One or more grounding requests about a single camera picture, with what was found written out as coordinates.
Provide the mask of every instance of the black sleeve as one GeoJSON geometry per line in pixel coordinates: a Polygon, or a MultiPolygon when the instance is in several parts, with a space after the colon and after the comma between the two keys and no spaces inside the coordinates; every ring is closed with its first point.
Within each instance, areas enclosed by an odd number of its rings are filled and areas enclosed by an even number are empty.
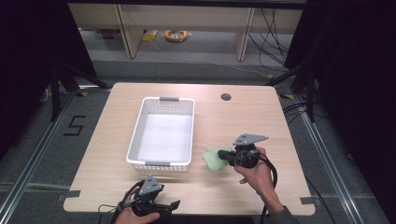
{"type": "Polygon", "coordinates": [[[274,216],[265,216],[264,217],[264,223],[265,224],[297,224],[299,223],[297,219],[293,217],[291,212],[289,211],[288,207],[284,206],[285,209],[283,209],[282,212],[274,215],[274,216]]]}

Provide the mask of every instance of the black number 5 marking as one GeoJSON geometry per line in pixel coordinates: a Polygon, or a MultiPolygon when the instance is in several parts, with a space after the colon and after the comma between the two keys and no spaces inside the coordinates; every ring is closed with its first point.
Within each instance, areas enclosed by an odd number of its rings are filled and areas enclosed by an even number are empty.
{"type": "Polygon", "coordinates": [[[69,123],[69,128],[78,128],[77,133],[64,133],[64,136],[79,136],[81,133],[81,129],[84,127],[84,125],[74,125],[73,122],[75,119],[85,119],[87,116],[74,116],[72,120],[69,123]]]}

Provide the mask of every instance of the basket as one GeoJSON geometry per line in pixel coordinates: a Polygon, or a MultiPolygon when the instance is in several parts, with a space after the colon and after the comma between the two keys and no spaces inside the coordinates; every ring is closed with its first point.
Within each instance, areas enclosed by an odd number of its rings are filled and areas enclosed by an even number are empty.
{"type": "Polygon", "coordinates": [[[190,98],[144,98],[126,160],[136,170],[187,172],[194,106],[190,98]]]}

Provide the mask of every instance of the light green object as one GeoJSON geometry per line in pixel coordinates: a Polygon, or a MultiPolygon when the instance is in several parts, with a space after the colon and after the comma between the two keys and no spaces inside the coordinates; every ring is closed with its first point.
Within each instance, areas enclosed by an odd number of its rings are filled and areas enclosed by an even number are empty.
{"type": "Polygon", "coordinates": [[[232,147],[208,147],[206,153],[202,156],[206,167],[210,172],[215,172],[228,164],[227,161],[221,160],[218,155],[219,150],[233,150],[232,147]]]}

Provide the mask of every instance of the wooden table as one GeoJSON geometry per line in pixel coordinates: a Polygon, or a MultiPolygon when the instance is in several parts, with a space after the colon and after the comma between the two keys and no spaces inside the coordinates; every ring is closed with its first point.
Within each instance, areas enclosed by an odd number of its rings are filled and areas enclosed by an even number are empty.
{"type": "Polygon", "coordinates": [[[294,215],[310,216],[313,204],[288,125],[272,87],[118,83],[114,85],[92,135],[70,190],[79,197],[67,198],[69,212],[95,212],[100,204],[116,205],[123,194],[149,173],[136,171],[126,161],[142,100],[147,96],[188,97],[195,100],[195,121],[190,170],[182,174],[150,172],[164,184],[157,203],[181,200],[174,214],[259,215],[263,202],[233,167],[211,173],[202,159],[208,147],[231,146],[241,133],[268,135],[256,146],[265,147],[278,172],[276,191],[294,215]],[[221,99],[223,93],[232,96],[221,99]]]}

